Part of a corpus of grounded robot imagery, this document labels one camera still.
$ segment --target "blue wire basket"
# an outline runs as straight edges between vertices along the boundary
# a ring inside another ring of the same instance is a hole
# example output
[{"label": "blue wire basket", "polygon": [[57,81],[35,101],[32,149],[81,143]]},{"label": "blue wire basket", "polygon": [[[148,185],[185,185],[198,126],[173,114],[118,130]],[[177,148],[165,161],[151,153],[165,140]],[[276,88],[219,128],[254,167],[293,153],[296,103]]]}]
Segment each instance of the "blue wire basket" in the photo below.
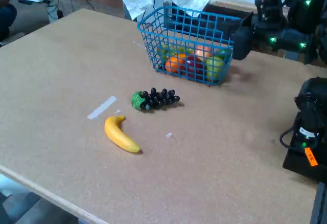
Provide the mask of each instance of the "blue wire basket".
[{"label": "blue wire basket", "polygon": [[214,85],[232,60],[233,41],[223,32],[232,20],[240,21],[169,5],[155,9],[137,27],[156,71]]}]

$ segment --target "tape strip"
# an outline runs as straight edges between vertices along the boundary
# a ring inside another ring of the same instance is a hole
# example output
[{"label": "tape strip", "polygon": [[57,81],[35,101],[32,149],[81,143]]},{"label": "tape strip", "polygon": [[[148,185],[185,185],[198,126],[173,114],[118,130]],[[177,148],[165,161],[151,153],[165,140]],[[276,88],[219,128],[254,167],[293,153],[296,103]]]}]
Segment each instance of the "tape strip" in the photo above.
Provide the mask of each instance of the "tape strip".
[{"label": "tape strip", "polygon": [[91,120],[96,118],[98,115],[100,115],[102,112],[104,112],[109,106],[111,106],[116,100],[117,100],[117,98],[115,96],[111,96],[106,102],[104,102],[97,109],[92,111],[92,113],[90,115],[88,115],[87,118],[89,118]]}]

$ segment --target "banana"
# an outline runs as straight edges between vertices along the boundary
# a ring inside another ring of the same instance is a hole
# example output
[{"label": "banana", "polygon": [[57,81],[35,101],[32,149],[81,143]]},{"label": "banana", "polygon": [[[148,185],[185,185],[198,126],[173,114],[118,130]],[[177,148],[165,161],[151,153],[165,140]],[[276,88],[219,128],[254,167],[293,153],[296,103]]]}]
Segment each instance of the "banana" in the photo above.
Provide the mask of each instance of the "banana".
[{"label": "banana", "polygon": [[120,148],[129,152],[139,152],[141,148],[118,127],[125,119],[125,116],[112,116],[107,118],[104,124],[104,131],[109,139]]}]

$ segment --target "person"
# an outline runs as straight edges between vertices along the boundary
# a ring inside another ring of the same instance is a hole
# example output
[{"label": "person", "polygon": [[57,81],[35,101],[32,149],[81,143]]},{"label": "person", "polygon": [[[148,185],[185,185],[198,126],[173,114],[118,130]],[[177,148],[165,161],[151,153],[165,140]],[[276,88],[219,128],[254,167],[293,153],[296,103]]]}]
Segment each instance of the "person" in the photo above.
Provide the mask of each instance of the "person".
[{"label": "person", "polygon": [[0,41],[6,39],[9,35],[9,27],[14,23],[17,11],[9,4],[10,0],[0,0]]}]

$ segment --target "grapes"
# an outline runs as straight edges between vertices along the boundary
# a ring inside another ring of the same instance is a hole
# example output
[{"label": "grapes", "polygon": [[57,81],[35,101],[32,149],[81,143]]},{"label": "grapes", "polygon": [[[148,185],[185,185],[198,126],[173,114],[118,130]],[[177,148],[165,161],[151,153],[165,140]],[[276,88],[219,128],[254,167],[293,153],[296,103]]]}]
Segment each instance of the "grapes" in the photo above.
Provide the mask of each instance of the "grapes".
[{"label": "grapes", "polygon": [[141,104],[141,109],[151,110],[160,109],[165,105],[170,105],[180,100],[179,96],[175,96],[175,90],[167,90],[164,88],[161,92],[157,92],[156,88],[151,88],[150,93],[143,91],[140,95],[145,101]]}]

